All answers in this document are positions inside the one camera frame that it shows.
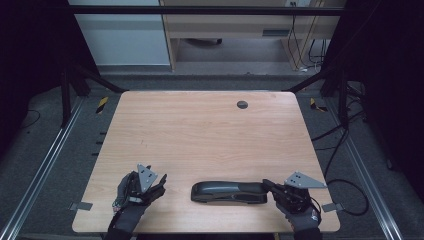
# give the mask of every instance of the black cable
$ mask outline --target black cable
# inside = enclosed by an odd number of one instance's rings
[[[368,197],[365,194],[365,192],[360,187],[358,187],[356,184],[354,184],[353,182],[350,182],[350,181],[347,181],[347,180],[344,180],[344,179],[332,179],[332,180],[327,182],[327,185],[330,185],[330,184],[335,183],[335,182],[343,182],[343,183],[347,183],[347,184],[353,186],[354,188],[356,188],[362,194],[362,196],[364,196],[364,199],[365,199],[365,208],[361,212],[352,212],[352,211],[349,211],[349,210],[346,210],[346,209],[343,209],[343,212],[350,214],[350,215],[353,215],[353,216],[357,216],[357,217],[365,215],[368,212],[368,209],[369,209],[369,206],[370,206]]]
[[[334,149],[336,147],[328,147],[328,148],[315,148],[315,151],[325,151],[325,150],[330,150],[330,149]]]
[[[346,107],[349,108],[354,103],[359,103],[362,106],[361,100],[355,99],[355,100],[352,100],[349,104],[347,104]]]
[[[349,121],[353,120],[355,117],[359,116],[362,113],[364,113],[364,111],[360,111],[360,112],[355,113],[354,115],[352,115],[351,117],[349,117]],[[332,134],[333,132],[337,131],[337,129],[339,129],[341,127],[342,127],[342,124],[337,125],[336,127],[328,130],[327,132],[325,132],[325,133],[323,133],[323,134],[321,134],[321,135],[319,135],[317,137],[312,138],[311,141],[314,142],[314,141],[317,141],[317,140],[319,140],[319,139],[321,139],[323,137],[326,137],[326,136]]]
[[[291,29],[290,29],[291,31],[290,31],[289,38],[288,38],[288,41],[287,41],[287,47],[289,48],[289,52],[290,52],[290,55],[291,55],[291,57],[292,57],[292,59],[293,59],[294,65],[295,65],[296,69],[299,69],[299,66],[297,65],[297,63],[296,63],[296,61],[295,61],[295,58],[294,58],[294,55],[293,55],[293,53],[292,53],[292,51],[291,51],[291,49],[290,49],[290,38],[291,38],[291,35],[292,35],[292,34],[293,34],[294,40],[295,40],[295,42],[296,42],[296,47],[297,47],[297,51],[298,51],[298,54],[299,54],[299,60],[300,60],[300,62],[301,62],[301,63],[302,63],[302,64],[303,64],[306,68],[314,67],[314,66],[309,66],[309,65],[305,64],[305,63],[303,62],[303,60],[302,60],[302,56],[301,56],[301,54],[300,54],[299,43],[297,42],[296,32],[294,31],[295,21],[296,21],[296,15],[293,15],[292,27],[291,27]]]
[[[29,126],[32,126],[32,125],[34,125],[34,123],[36,123],[36,122],[38,122],[38,120],[40,120],[41,113],[39,111],[37,111],[37,110],[28,110],[28,112],[36,112],[38,114],[37,119],[35,119],[32,123],[30,123],[30,124],[28,124],[26,126],[21,127],[21,129],[24,129],[24,128],[27,128]]]
[[[323,58],[325,56],[323,55],[322,49],[321,49],[321,55],[312,56],[311,52],[312,52],[312,48],[314,47],[314,45],[315,45],[315,39],[312,39],[312,44],[311,44],[311,47],[309,48],[309,52],[308,52],[309,61],[314,63],[315,65],[321,66],[324,62]],[[312,60],[312,58],[321,58],[321,61],[314,61],[314,60]]]
[[[315,206],[315,204],[313,204],[313,203],[311,203],[312,204],[312,206],[321,214],[321,206],[319,205],[319,203],[318,203],[318,201],[315,199],[315,198],[313,198],[313,197],[311,197],[311,199],[312,200],[314,200],[314,202],[317,204],[317,206],[318,206],[318,209],[317,209],[317,207]]]
[[[327,39],[323,40],[323,47],[321,48],[321,61],[324,62],[324,58],[327,55]]]
[[[348,90],[348,94],[353,95],[353,96],[357,97],[358,99],[360,99],[361,97],[364,97],[363,92],[359,91],[358,89],[352,87],[349,84],[347,84],[347,90]]]
[[[348,132],[349,132],[349,130],[347,130],[347,129],[345,129],[345,130],[343,131],[342,137],[340,138],[340,140],[339,140],[339,142],[337,143],[337,145],[336,145],[336,147],[335,147],[335,149],[334,149],[333,153],[331,154],[330,161],[328,162],[327,167],[325,167],[325,171],[324,171],[324,179],[325,179],[325,178],[327,178],[328,169],[330,169],[330,165],[331,165],[331,163],[332,163],[332,162],[333,162],[333,160],[334,160],[334,156],[336,155],[337,150],[339,149],[339,147],[342,145],[342,142],[344,141],[344,138],[345,138],[345,137],[347,137],[347,133],[348,133]]]

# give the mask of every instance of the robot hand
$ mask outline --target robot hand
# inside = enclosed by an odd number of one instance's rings
[[[272,193],[277,208],[291,223],[294,232],[317,228],[321,223],[320,212],[312,204],[307,189],[297,189],[264,179],[263,186]]]
[[[141,193],[141,186],[137,172],[131,172],[122,178],[118,185],[117,198],[112,207],[115,212],[110,228],[116,228],[127,233],[132,233],[150,204],[163,196],[167,175],[160,182],[150,187],[145,193]]]

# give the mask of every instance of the black curtain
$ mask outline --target black curtain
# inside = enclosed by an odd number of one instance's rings
[[[0,157],[36,94],[60,86],[65,66],[99,74],[73,14],[46,12],[67,0],[3,0],[0,8]],[[84,81],[75,75],[74,82]]]
[[[372,6],[378,1],[361,2]],[[341,19],[327,64],[359,29],[354,20]],[[365,86],[364,107],[387,158],[424,201],[423,58],[424,1],[382,0],[343,68],[349,81]]]

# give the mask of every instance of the metal frame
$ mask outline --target metal frame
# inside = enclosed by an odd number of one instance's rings
[[[45,6],[45,11],[73,14],[183,14],[183,15],[296,15],[296,16],[355,16],[365,14],[361,9],[325,7],[243,7],[243,6]]]

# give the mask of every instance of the metal bracket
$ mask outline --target metal bracket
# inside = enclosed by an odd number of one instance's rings
[[[150,188],[150,186],[152,186],[158,175],[141,165],[141,163],[137,164],[137,169],[138,178],[140,179],[141,192],[145,193]]]
[[[300,189],[327,188],[327,184],[308,177],[301,172],[293,173],[289,178],[287,178],[287,180],[284,181],[284,184]]]
[[[343,211],[344,207],[341,203],[329,203],[329,204],[322,205],[322,210],[324,212]]]
[[[77,210],[81,209],[81,210],[90,211],[92,206],[93,206],[92,203],[86,203],[86,202],[74,203],[74,202],[71,202],[71,204],[68,207],[68,210],[77,211]]]

